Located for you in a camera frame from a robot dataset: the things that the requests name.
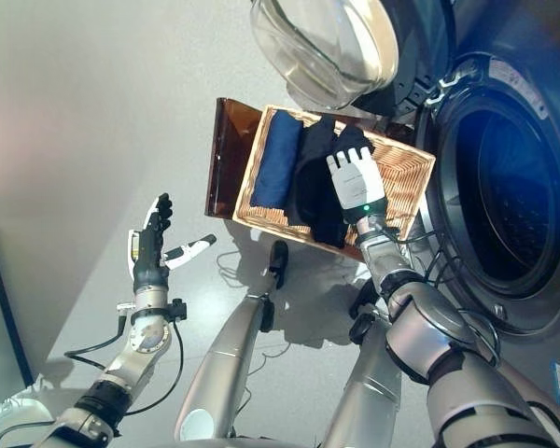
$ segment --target floor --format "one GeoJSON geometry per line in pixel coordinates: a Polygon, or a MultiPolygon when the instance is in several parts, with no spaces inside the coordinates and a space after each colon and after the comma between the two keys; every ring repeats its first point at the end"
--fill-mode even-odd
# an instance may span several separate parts
{"type": "MultiPolygon", "coordinates": [[[[58,22],[63,6],[41,1],[35,8],[39,11],[35,11],[36,16],[42,21],[54,23],[58,22]]],[[[88,18],[96,12],[91,8],[91,2],[75,4],[76,10],[67,12],[68,20],[85,18],[89,23],[88,18]]],[[[76,70],[80,81],[67,84],[66,88],[83,89],[84,77],[104,80],[112,88],[116,87],[117,79],[125,82],[126,90],[118,97],[122,103],[115,114],[107,117],[112,123],[124,125],[115,130],[116,135],[107,126],[96,128],[92,138],[107,138],[108,144],[119,145],[132,137],[134,145],[130,145],[128,154],[124,152],[125,147],[118,147],[117,159],[108,161],[112,163],[107,165],[107,171],[100,168],[97,157],[92,159],[92,166],[79,163],[77,158],[63,159],[63,167],[71,170],[72,177],[75,177],[74,170],[87,170],[81,177],[84,184],[77,188],[88,189],[92,203],[100,206],[104,206],[102,200],[106,198],[116,213],[100,221],[96,219],[100,211],[88,205],[82,219],[67,222],[69,236],[83,232],[85,223],[104,227],[100,240],[69,238],[48,240],[44,244],[54,255],[58,251],[66,254],[63,261],[56,262],[56,258],[50,257],[47,262],[53,263],[55,270],[61,269],[62,273],[75,277],[77,289],[70,312],[64,308],[58,314],[65,321],[63,325],[58,324],[62,328],[49,349],[47,363],[40,368],[40,381],[35,388],[42,402],[57,414],[92,383],[97,371],[63,358],[63,352],[101,342],[115,332],[116,304],[132,298],[125,254],[127,231],[139,227],[153,198],[168,191],[175,214],[172,228],[165,235],[166,244],[172,247],[210,232],[217,236],[217,243],[170,277],[171,298],[181,297],[189,306],[189,318],[181,326],[185,369],[180,384],[154,410],[125,419],[119,428],[122,438],[111,445],[157,446],[172,440],[176,414],[194,372],[226,317],[264,267],[273,242],[269,235],[203,215],[216,98],[228,96],[256,107],[292,103],[282,79],[253,41],[248,21],[249,2],[136,1],[129,6],[124,1],[116,1],[100,6],[99,11],[95,16],[99,26],[81,37],[95,41],[101,51],[100,62],[110,62],[111,70],[108,68],[107,73],[88,70],[84,74],[80,67],[76,70]],[[125,64],[117,66],[120,54],[125,64]],[[126,82],[127,77],[134,77],[133,83],[126,82]],[[128,109],[124,107],[127,98],[128,109]],[[98,170],[98,174],[92,176],[92,170],[98,170]],[[89,245],[92,252],[83,252],[84,245],[89,245]],[[76,257],[83,260],[83,269],[72,269],[76,257]]],[[[31,17],[27,12],[20,15],[21,23],[31,17]]],[[[73,27],[68,29],[71,34],[76,31],[73,27]]],[[[63,40],[61,44],[66,46],[67,42],[63,40]]],[[[84,56],[83,48],[75,47],[74,51],[69,55],[70,63],[84,56]]],[[[57,62],[54,70],[60,69],[57,62]]],[[[57,93],[66,95],[69,90],[57,93]]],[[[85,124],[101,117],[101,109],[88,106],[94,100],[103,101],[100,95],[99,90],[91,91],[83,99],[83,107],[87,107],[82,109],[85,116],[81,118],[86,120],[85,124]]],[[[100,107],[109,110],[109,103],[104,102],[100,107]]],[[[73,114],[64,119],[72,120],[72,129],[79,117],[73,114]]],[[[85,138],[71,129],[50,131],[70,131],[67,137],[71,141],[85,138]]],[[[47,184],[44,192],[57,194],[60,188],[72,189],[74,186],[66,184],[71,176],[63,178],[62,184],[47,184]]],[[[42,226],[43,230],[36,234],[40,241],[42,235],[51,232],[50,227],[42,226]]],[[[318,249],[303,245],[290,245],[290,248],[287,286],[275,297],[278,314],[274,330],[258,337],[252,369],[261,365],[264,354],[284,353],[268,359],[262,370],[249,377],[253,398],[238,416],[236,430],[239,434],[315,447],[323,440],[357,358],[357,348],[348,343],[351,321],[346,310],[357,293],[354,285],[360,285],[365,270],[352,260],[318,249]]],[[[49,285],[49,278],[38,276],[32,285],[38,288],[35,295],[42,297],[43,302],[42,306],[25,311],[35,313],[36,327],[30,324],[27,330],[30,333],[59,322],[50,317],[51,304],[57,307],[59,303],[58,291],[40,294],[45,284],[49,285]]],[[[34,343],[41,344],[41,341],[39,338],[34,343]]],[[[94,358],[107,362],[122,344],[108,347],[94,358]]],[[[32,347],[38,355],[42,350],[41,346],[32,347]]],[[[158,364],[137,406],[148,404],[165,392],[175,377],[178,361],[173,344],[158,364]]],[[[424,387],[403,379],[393,446],[431,445],[425,395],[424,387]]]]}
{"type": "MultiPolygon", "coordinates": [[[[218,237],[217,243],[170,278],[171,297],[182,297],[189,306],[189,318],[181,326],[185,346],[181,381],[157,408],[123,420],[123,437],[112,446],[157,446],[172,441],[175,418],[192,375],[225,319],[265,266],[272,236],[212,218],[205,218],[193,234],[210,231],[218,237]]],[[[63,397],[74,399],[96,375],[91,367],[61,358],[62,352],[106,339],[115,328],[115,301],[106,302],[97,293],[107,282],[107,272],[96,275],[95,292],[82,295],[52,350],[43,381],[46,389],[40,397],[55,410],[63,407],[63,397]]],[[[290,243],[287,284],[273,295],[277,310],[273,331],[258,336],[251,370],[262,365],[264,354],[281,355],[267,359],[260,371],[249,376],[247,386],[253,397],[236,420],[239,434],[311,447],[323,440],[357,359],[358,349],[348,341],[352,321],[347,309],[365,277],[366,270],[358,262],[290,243]]],[[[107,362],[121,345],[94,358],[107,362]]],[[[173,344],[137,406],[149,404],[167,390],[178,360],[173,344]]],[[[404,379],[393,446],[424,446],[430,440],[425,394],[425,387],[404,379]]]]}

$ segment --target wall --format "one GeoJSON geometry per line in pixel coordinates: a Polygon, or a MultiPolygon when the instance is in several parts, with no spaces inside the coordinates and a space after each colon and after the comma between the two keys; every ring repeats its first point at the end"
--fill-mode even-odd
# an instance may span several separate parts
{"type": "Polygon", "coordinates": [[[178,197],[183,170],[199,170],[187,201],[203,210],[216,96],[284,95],[248,9],[0,0],[0,267],[34,372],[105,244],[139,224],[129,206],[143,214],[159,193],[140,189],[146,176],[178,197]],[[158,179],[169,163],[178,178],[158,179]]]}

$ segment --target appliance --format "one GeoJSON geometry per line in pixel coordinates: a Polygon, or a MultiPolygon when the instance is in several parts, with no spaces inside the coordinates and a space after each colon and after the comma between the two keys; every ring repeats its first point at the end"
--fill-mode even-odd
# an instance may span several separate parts
{"type": "MultiPolygon", "coordinates": [[[[271,24],[267,28],[258,26],[265,4],[291,3],[256,1],[254,9],[263,4],[263,13],[252,13],[260,45],[266,34],[276,39],[282,34],[278,24],[282,14],[267,21],[271,24]]],[[[321,3],[346,11],[335,17],[355,30],[350,35],[365,35],[357,34],[353,23],[364,23],[368,30],[373,26],[364,12],[352,12],[372,1],[321,3]]],[[[378,3],[392,24],[387,34],[398,42],[396,59],[390,59],[377,39],[366,37],[359,40],[359,51],[349,50],[349,63],[341,63],[348,59],[343,53],[354,47],[352,41],[348,46],[340,38],[332,45],[320,43],[317,29],[322,25],[291,21],[307,15],[290,8],[283,20],[299,35],[298,43],[284,39],[281,57],[261,46],[281,74],[289,66],[291,73],[301,74],[285,76],[289,90],[299,94],[297,101],[304,96],[331,107],[339,102],[320,91],[342,89],[333,98],[352,96],[352,91],[340,82],[330,84],[331,77],[315,76],[305,82],[302,78],[308,72],[300,67],[324,61],[334,67],[332,78],[352,79],[356,73],[351,68],[365,61],[358,55],[369,54],[372,48],[379,55],[373,61],[398,64],[381,87],[363,91],[352,105],[400,121],[414,116],[410,122],[415,144],[437,157],[421,215],[427,231],[438,231],[430,242],[433,253],[441,248],[442,262],[456,266],[455,279],[447,284],[450,293],[461,304],[488,314],[505,335],[504,358],[556,396],[560,394],[554,375],[560,364],[560,1],[378,3]]],[[[310,7],[321,9],[320,2],[310,7]]]]}

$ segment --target black garment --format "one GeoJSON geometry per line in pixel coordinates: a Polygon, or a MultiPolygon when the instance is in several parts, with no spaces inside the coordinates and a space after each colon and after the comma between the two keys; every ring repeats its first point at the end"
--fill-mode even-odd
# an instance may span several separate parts
{"type": "Polygon", "coordinates": [[[299,155],[284,208],[289,226],[311,226],[319,215],[319,198],[326,188],[324,165],[336,138],[335,121],[322,115],[320,121],[301,132],[299,155]]]}
{"type": "Polygon", "coordinates": [[[370,151],[370,154],[373,154],[373,151],[375,150],[369,138],[365,136],[361,129],[359,129],[357,126],[346,126],[336,140],[336,143],[334,144],[334,148],[332,150],[332,154],[343,151],[344,154],[346,154],[346,158],[349,159],[348,150],[351,147],[357,150],[357,154],[359,156],[361,155],[360,150],[362,147],[367,147],[370,151]]]}
{"type": "Polygon", "coordinates": [[[319,243],[344,247],[348,225],[343,220],[343,210],[336,196],[326,157],[351,147],[357,150],[373,145],[355,126],[346,126],[337,138],[334,120],[328,116],[307,128],[301,134],[299,159],[288,194],[285,216],[289,225],[311,227],[319,243]]]}

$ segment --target washing machine drum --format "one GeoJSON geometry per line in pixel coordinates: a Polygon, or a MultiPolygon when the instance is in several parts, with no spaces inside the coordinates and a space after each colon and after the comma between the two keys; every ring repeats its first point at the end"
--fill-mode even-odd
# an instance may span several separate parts
{"type": "Polygon", "coordinates": [[[560,326],[560,51],[509,48],[461,58],[462,78],[421,111],[417,145],[437,158],[422,215],[462,304],[545,335],[560,326]]]}

